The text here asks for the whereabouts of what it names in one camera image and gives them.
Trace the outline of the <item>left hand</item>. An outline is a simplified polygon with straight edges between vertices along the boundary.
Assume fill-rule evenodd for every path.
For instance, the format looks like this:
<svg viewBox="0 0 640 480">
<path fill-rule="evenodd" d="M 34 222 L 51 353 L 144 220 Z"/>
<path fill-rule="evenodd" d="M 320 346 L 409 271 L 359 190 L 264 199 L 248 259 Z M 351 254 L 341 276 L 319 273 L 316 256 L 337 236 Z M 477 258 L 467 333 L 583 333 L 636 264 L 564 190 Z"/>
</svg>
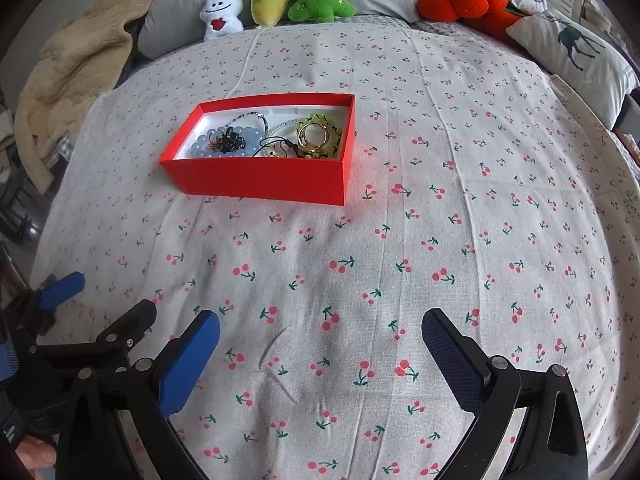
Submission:
<svg viewBox="0 0 640 480">
<path fill-rule="evenodd" d="M 43 480 L 41 469 L 52 467 L 56 462 L 54 447 L 32 436 L 25 436 L 15 453 L 35 480 Z"/>
</svg>

